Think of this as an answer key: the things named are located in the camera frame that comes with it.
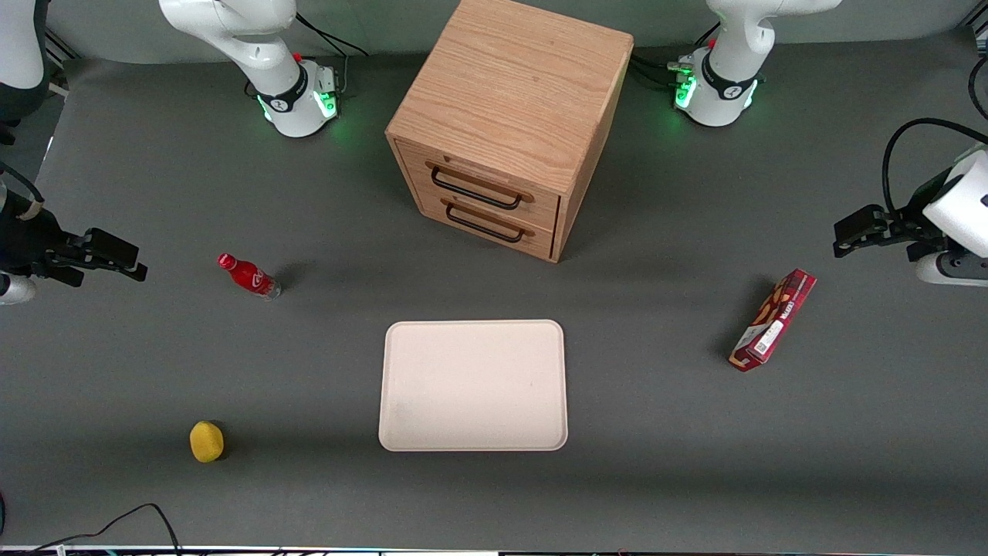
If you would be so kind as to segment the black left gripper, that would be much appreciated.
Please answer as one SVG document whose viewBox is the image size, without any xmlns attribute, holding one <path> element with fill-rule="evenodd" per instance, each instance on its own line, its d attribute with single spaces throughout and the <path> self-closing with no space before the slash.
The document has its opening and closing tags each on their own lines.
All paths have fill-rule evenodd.
<svg viewBox="0 0 988 556">
<path fill-rule="evenodd" d="M 892 199 L 892 183 L 886 174 L 886 209 L 892 216 L 892 235 L 903 242 L 913 242 L 907 247 L 911 263 L 923 256 L 942 251 L 952 251 L 956 243 L 923 215 L 924 208 L 938 200 L 948 189 L 949 171 L 942 171 L 914 190 L 903 207 L 896 208 Z M 889 244 L 888 219 L 881 205 L 865 205 L 834 225 L 834 257 L 850 256 L 854 251 L 872 246 Z"/>
</svg>

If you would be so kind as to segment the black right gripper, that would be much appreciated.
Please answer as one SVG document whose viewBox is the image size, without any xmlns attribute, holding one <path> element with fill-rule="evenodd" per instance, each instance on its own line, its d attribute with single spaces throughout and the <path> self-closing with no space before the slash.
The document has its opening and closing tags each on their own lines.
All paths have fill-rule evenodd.
<svg viewBox="0 0 988 556">
<path fill-rule="evenodd" d="M 59 281 L 80 287 L 85 270 L 106 270 L 144 282 L 148 268 L 137 263 L 139 249 L 102 229 L 86 232 L 86 249 L 105 261 L 86 261 L 53 213 L 32 203 L 3 203 L 1 212 L 2 271 L 15 276 Z"/>
</svg>

